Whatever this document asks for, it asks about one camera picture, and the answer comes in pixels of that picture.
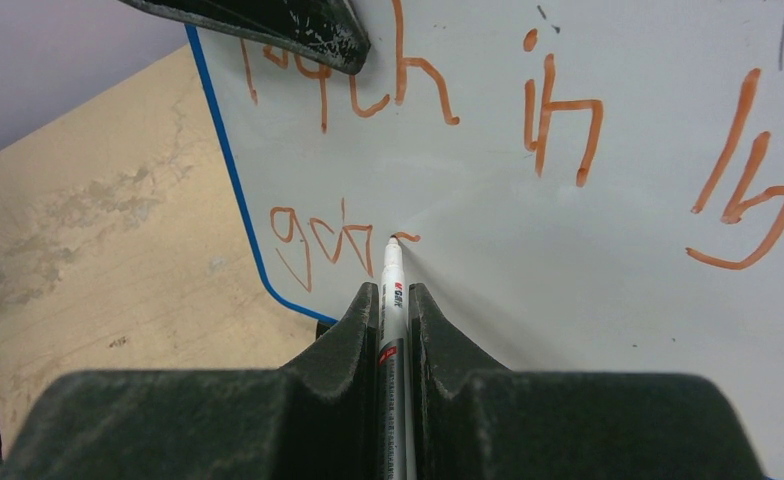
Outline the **red whiteboard marker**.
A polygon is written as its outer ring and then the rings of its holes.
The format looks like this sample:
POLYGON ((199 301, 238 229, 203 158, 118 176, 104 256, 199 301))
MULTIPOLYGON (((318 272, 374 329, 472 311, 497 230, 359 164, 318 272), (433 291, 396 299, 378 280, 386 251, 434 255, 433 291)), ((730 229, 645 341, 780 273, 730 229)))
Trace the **red whiteboard marker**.
POLYGON ((417 477, 410 366, 408 283, 396 235, 384 249, 378 324, 380 479, 417 477))

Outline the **blue framed whiteboard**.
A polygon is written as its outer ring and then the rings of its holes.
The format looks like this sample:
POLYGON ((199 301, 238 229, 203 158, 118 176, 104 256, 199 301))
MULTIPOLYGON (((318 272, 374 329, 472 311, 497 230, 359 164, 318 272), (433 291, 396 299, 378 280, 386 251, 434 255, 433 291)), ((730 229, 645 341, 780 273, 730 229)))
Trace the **blue framed whiteboard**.
POLYGON ((784 1, 358 1, 348 76, 188 36, 264 288, 408 281, 519 370, 719 386, 784 479, 784 1))

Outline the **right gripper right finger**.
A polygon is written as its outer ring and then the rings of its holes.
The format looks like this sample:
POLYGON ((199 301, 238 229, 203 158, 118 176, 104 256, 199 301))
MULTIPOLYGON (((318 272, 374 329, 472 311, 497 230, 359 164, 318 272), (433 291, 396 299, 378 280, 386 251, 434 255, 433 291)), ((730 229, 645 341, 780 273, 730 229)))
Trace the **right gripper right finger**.
POLYGON ((513 371, 409 290, 423 479, 760 479, 732 405, 685 374, 513 371))

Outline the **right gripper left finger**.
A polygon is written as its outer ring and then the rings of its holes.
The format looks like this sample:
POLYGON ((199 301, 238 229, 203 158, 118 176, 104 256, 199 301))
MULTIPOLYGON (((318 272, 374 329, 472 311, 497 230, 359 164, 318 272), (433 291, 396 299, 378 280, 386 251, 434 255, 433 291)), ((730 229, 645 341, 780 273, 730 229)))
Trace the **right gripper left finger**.
POLYGON ((339 322, 276 369, 64 375, 0 479, 372 479, 378 302, 363 284, 339 322))

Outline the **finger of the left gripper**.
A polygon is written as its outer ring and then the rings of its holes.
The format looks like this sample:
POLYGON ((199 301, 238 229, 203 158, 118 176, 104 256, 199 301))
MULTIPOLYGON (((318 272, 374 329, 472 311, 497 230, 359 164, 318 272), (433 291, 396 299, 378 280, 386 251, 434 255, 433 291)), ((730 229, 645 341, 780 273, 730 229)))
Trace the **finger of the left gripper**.
POLYGON ((346 0, 122 0, 160 18, 297 53, 348 75, 366 63, 371 41, 346 0))

